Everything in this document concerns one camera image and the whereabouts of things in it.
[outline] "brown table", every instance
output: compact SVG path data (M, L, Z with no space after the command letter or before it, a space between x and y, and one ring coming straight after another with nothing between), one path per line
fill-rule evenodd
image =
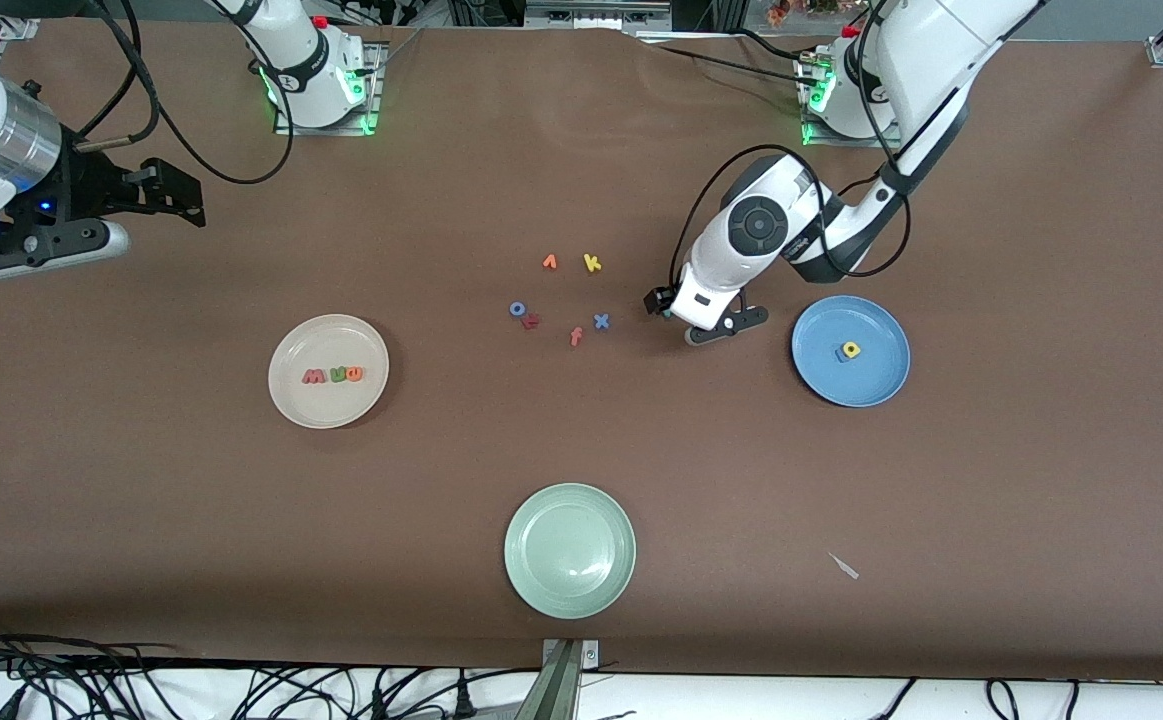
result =
M273 163L237 34L145 29L204 152ZM3 65L74 126L123 69L88 22ZM797 142L789 87L616 33L463 31L386 85L376 137L301 140L259 187L197 170L202 231L123 218L127 258L0 283L2 628L248 660L526 665L572 635L626 670L1163 678L1163 70L1140 45L1006 47L901 263L833 287L770 269L768 327L705 348L640 299L709 172ZM98 137L143 113L133 92ZM164 129L113 155L192 169ZM808 155L836 187L879 159ZM877 409L791 369L793 320L834 292L909 334ZM569 347L600 311L612 332ZM284 420L265 379L322 313L392 355L383 402L333 432ZM518 504L563 480L638 539L621 601L577 623L502 565Z

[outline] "white paper scrap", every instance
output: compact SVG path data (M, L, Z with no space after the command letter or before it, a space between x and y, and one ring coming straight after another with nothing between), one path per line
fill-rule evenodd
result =
M834 562L836 562L836 564L839 565L839 569L842 570L843 573L847 573L847 577L852 578L852 579L857 579L857 578L861 577L861 573L857 573L856 570L852 570L852 566L849 565L849 564L847 564L847 562L843 562L842 559L839 559L839 556L834 555L834 553L827 551L827 553L825 553L825 555L832 556L832 559L834 559Z

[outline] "black circular joint cover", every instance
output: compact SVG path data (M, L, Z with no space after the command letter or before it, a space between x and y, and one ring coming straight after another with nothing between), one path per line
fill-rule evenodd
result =
M782 249L790 231L790 220L770 197L745 197L728 213L728 242L732 249L751 258Z

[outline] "white floor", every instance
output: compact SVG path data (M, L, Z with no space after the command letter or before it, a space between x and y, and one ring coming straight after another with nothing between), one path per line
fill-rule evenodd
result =
M386 684L406 671L393 670ZM317 678L311 670L302 678ZM248 689L247 670L159 670L154 673L162 691L184 720L228 720ZM422 675L398 697L392 711L402 712L414 701L447 687L456 680L456 670L434 670ZM370 697L376 670L354 670L354 687L361 699ZM470 685L476 707L494 707L521 701L534 675L505 675ZM347 707L351 700L351 679L344 675L321 685ZM150 720L171 720L171 715L148 686L134 680L141 705ZM19 687L0 673L0 706ZM840 678L735 678L735 676L673 675L587 675L582 687L578 720L601 720L633 711L632 720L870 720L882 714L896 697L902 680ZM1066 683L1012 682L1023 720L1061 720L1065 714L1070 685ZM60 684L60 697L80 712L87 710L83 693ZM269 717L276 705L287 700L295 689L273 692L248 712L249 719ZM440 698L452 710L454 694ZM301 703L283 712L288 720L326 720L323 703ZM896 720L997 720L985 701L979 680L920 680L905 698ZM1163 685L1089 683L1080 687L1073 720L1163 720ZM42 697L27 694L19 720L51 720Z

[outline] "gray floor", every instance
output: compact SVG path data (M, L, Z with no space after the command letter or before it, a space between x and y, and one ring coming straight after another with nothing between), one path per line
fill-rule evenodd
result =
M441 3L444 0L431 0ZM134 0L137 14L151 19L219 19L204 0ZM768 0L751 0L755 28L763 27ZM1163 0L1053 0L1021 28L1029 40L1146 40L1163 28ZM800 33L800 28L789 28ZM800 35L823 33L809 28Z

